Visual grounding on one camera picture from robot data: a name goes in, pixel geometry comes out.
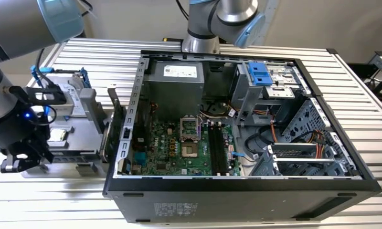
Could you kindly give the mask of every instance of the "white wall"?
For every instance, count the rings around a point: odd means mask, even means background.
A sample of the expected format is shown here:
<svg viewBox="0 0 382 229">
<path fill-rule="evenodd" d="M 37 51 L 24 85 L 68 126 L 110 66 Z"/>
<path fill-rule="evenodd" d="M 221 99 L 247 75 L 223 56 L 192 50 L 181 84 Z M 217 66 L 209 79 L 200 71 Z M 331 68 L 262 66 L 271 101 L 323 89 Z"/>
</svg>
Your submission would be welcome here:
<svg viewBox="0 0 382 229">
<path fill-rule="evenodd" d="M 335 48 L 347 62 L 382 51 L 382 0 L 280 0 L 264 45 Z"/>
<path fill-rule="evenodd" d="M 180 0 L 188 12 L 188 0 Z M 92 0 L 89 17 L 93 37 L 100 39 L 161 41 L 184 39 L 187 20 L 175 0 Z"/>
</svg>

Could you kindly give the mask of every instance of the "white sticker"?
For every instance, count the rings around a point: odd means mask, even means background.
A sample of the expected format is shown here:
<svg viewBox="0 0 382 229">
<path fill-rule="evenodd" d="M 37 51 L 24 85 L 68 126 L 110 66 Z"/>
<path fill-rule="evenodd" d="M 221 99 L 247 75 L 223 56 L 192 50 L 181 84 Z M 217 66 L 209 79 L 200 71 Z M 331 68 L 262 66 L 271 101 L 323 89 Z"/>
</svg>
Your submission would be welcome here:
<svg viewBox="0 0 382 229">
<path fill-rule="evenodd" d="M 228 116 L 229 116 L 229 117 L 233 117 L 233 116 L 235 116 L 235 112 L 236 112 L 236 111 L 233 110 L 233 108 L 231 108 L 231 110 L 229 110 L 229 112 L 228 112 Z"/>
<path fill-rule="evenodd" d="M 196 66 L 167 65 L 163 76 L 196 78 Z"/>
<path fill-rule="evenodd" d="M 70 84 L 58 84 L 58 87 L 61 88 L 62 92 L 66 92 L 73 100 L 73 111 L 72 116 L 86 116 L 84 113 L 81 101 L 78 99 L 77 91 L 74 87 Z"/>
<path fill-rule="evenodd" d="M 153 203 L 156 216 L 195 216 L 197 203 Z"/>
</svg>

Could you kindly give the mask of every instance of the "slotted metal surface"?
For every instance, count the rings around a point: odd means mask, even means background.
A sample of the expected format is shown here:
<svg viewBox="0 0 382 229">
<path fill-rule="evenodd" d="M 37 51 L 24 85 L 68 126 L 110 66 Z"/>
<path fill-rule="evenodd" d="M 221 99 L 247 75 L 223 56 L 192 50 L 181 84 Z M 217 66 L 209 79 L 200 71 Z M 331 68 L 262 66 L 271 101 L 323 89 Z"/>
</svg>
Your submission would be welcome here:
<svg viewBox="0 0 382 229">
<path fill-rule="evenodd" d="M 117 85 L 120 101 L 127 104 L 141 49 L 179 51 L 179 43 L 72 39 L 54 47 L 44 65 L 65 70 L 77 70 L 84 66 L 97 91 L 96 99 L 105 106 L 110 105 L 105 89 L 113 83 Z M 382 186 L 382 106 L 339 56 L 323 49 L 256 46 L 240 50 L 223 45 L 220 50 L 223 54 L 231 55 L 302 59 Z M 382 228 L 382 193 L 322 222 L 127 225 L 112 200 L 101 196 L 102 183 L 100 178 L 24 179 L 20 174 L 0 174 L 0 227 L 34 228 L 45 225 L 45 228 L 72 228 L 106 225 L 129 228 Z"/>
</svg>

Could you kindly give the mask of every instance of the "metal rail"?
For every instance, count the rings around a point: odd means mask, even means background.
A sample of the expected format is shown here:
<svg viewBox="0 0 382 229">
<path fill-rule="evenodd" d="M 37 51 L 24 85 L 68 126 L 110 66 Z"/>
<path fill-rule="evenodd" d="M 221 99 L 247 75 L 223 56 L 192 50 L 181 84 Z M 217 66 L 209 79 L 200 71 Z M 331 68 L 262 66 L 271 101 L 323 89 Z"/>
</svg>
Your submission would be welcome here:
<svg viewBox="0 0 382 229">
<path fill-rule="evenodd" d="M 140 50 L 179 51 L 177 42 L 124 42 L 72 39 L 54 47 L 44 65 L 89 72 L 97 101 L 110 107 L 106 87 L 116 84 L 121 104 L 129 101 Z M 227 55 L 299 58 L 318 84 L 360 156 L 382 186 L 382 104 L 338 55 L 323 49 L 221 45 Z M 323 228 L 382 229 L 382 193 L 322 222 L 127 225 L 112 200 L 102 198 L 101 178 L 25 179 L 0 174 L 0 227 L 131 228 Z"/>
</svg>

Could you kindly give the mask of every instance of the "gray robot arm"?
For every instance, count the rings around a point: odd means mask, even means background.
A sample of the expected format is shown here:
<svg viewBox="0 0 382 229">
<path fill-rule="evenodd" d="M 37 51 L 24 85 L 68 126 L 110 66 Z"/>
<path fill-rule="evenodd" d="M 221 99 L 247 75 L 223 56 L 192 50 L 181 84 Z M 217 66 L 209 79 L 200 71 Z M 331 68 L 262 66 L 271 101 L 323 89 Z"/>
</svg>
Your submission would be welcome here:
<svg viewBox="0 0 382 229">
<path fill-rule="evenodd" d="M 189 0 L 183 52 L 219 53 L 219 39 L 245 48 L 258 38 L 264 15 L 258 0 Z"/>
<path fill-rule="evenodd" d="M 74 0 L 0 0 L 0 62 L 66 41 L 81 31 Z M 37 125 L 25 95 L 0 70 L 0 149 L 6 155 L 2 173 L 24 171 L 42 158 L 50 161 L 53 157 L 46 145 L 49 127 Z"/>
</svg>

